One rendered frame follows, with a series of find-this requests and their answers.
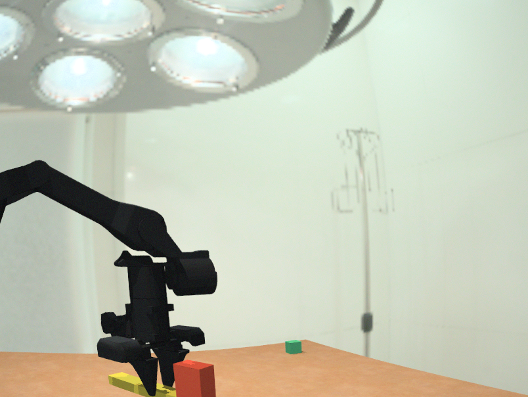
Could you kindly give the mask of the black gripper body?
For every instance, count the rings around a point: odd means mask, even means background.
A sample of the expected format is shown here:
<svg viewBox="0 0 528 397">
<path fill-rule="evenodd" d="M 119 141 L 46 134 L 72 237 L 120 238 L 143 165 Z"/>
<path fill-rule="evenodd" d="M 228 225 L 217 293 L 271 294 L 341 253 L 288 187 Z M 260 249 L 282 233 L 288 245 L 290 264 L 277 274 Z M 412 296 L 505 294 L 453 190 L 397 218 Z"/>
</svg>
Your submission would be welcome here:
<svg viewBox="0 0 528 397">
<path fill-rule="evenodd" d="M 131 311 L 133 337 L 113 336 L 100 338 L 97 343 L 98 357 L 120 363 L 129 363 L 151 358 L 152 348 L 182 350 L 182 342 L 192 346 L 205 344 L 205 334 L 199 327 L 169 326 L 169 312 L 173 304 L 165 298 L 130 298 L 125 310 Z M 148 343 L 149 344 L 146 344 Z"/>
</svg>

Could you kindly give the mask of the green block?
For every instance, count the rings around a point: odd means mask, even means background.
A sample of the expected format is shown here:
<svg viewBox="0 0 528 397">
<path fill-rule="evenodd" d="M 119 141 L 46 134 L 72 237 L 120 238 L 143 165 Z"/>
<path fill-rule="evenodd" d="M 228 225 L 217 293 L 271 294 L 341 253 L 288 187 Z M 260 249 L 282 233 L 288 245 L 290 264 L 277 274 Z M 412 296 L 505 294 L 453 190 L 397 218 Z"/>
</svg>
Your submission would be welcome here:
<svg viewBox="0 0 528 397">
<path fill-rule="evenodd" d="M 298 340 L 285 341 L 285 350 L 286 350 L 286 353 L 289 353 L 289 354 L 302 353 L 301 341 L 298 341 Z"/>
</svg>

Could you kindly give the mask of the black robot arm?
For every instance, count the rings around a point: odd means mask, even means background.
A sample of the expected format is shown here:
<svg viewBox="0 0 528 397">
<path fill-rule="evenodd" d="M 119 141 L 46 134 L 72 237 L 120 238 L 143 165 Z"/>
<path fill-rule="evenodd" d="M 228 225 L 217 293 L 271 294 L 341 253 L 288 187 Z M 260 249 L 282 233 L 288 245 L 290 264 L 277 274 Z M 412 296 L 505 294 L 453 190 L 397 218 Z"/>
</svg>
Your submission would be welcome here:
<svg viewBox="0 0 528 397">
<path fill-rule="evenodd" d="M 165 298 L 166 286 L 176 296 L 215 292 L 217 272 L 209 250 L 182 252 L 167 232 L 164 218 L 155 210 L 112 200 L 42 160 L 0 173 L 0 223 L 6 205 L 36 192 L 97 222 L 129 248 L 166 258 L 166 262 L 159 263 L 147 255 L 122 251 L 114 265 L 127 267 L 131 298 Z M 105 312 L 101 314 L 101 325 L 103 332 L 112 337 L 134 338 L 131 311 L 119 316 Z"/>
</svg>

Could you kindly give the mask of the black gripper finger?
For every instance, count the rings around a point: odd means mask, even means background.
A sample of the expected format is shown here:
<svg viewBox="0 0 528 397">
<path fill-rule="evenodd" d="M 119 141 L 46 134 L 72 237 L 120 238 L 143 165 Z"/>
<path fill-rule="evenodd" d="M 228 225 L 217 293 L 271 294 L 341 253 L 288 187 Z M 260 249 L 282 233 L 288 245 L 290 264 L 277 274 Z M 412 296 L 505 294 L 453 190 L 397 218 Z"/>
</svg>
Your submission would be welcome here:
<svg viewBox="0 0 528 397">
<path fill-rule="evenodd" d="M 152 350 L 159 361 L 163 385 L 173 387 L 175 381 L 173 363 L 184 361 L 190 350 L 185 348 L 176 351 L 162 350 L 160 348 L 152 348 Z"/>
<path fill-rule="evenodd" d="M 138 373 L 149 396 L 156 395 L 158 359 L 155 357 L 130 362 Z"/>
</svg>

